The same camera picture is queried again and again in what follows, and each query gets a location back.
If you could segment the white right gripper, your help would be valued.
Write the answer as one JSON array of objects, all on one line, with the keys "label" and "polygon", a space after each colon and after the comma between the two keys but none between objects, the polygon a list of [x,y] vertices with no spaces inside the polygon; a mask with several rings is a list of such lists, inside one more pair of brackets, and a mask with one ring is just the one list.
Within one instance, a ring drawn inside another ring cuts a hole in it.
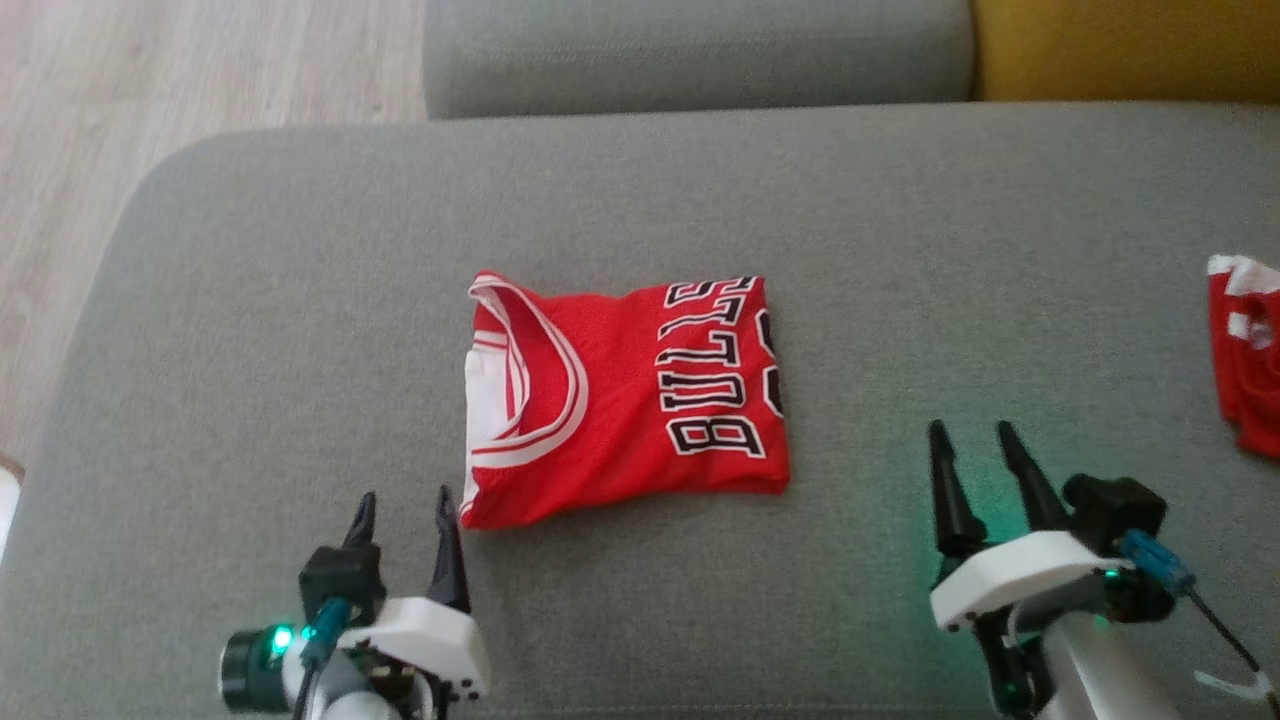
[{"label": "white right gripper", "polygon": [[1068,511],[1012,423],[998,421],[996,432],[1033,532],[984,550],[987,527],[973,512],[957,477],[948,432],[940,419],[928,427],[934,543],[946,559],[964,560],[931,592],[934,624],[945,632],[968,630],[988,612],[1056,591],[1096,570],[1133,569],[1133,561],[1098,556],[1065,530]]}]

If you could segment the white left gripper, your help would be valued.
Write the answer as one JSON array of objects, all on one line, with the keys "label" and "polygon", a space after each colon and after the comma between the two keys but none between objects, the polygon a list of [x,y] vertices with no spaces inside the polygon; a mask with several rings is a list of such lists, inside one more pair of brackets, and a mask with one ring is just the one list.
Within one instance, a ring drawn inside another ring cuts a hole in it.
[{"label": "white left gripper", "polygon": [[[372,543],[378,497],[365,492],[344,537],[344,550]],[[428,598],[403,597],[385,602],[369,626],[348,629],[340,650],[369,647],[452,684],[462,700],[479,700],[492,688],[492,664],[472,612],[460,533],[460,515],[451,489],[436,497],[436,557]]]}]

